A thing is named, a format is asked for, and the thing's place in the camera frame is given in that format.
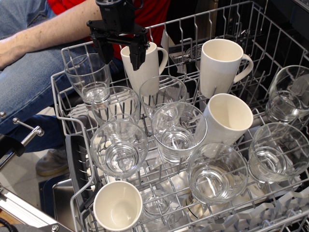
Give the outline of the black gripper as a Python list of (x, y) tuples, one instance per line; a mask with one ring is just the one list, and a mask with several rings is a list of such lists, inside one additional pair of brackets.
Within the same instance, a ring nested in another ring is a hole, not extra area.
[(129, 57), (134, 71), (145, 62), (146, 51), (149, 48), (148, 29), (135, 22), (135, 12), (141, 8), (135, 7), (131, 0), (97, 0), (101, 20), (88, 21), (99, 57), (105, 64), (113, 59), (112, 44), (129, 46)]

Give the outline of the person forearm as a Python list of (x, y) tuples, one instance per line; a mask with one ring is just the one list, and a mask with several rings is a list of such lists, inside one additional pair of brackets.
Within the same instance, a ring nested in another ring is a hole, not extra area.
[(94, 0), (86, 0), (73, 8), (31, 28), (0, 41), (0, 69), (22, 58), (26, 53), (68, 44), (89, 36), (89, 20), (101, 20)]

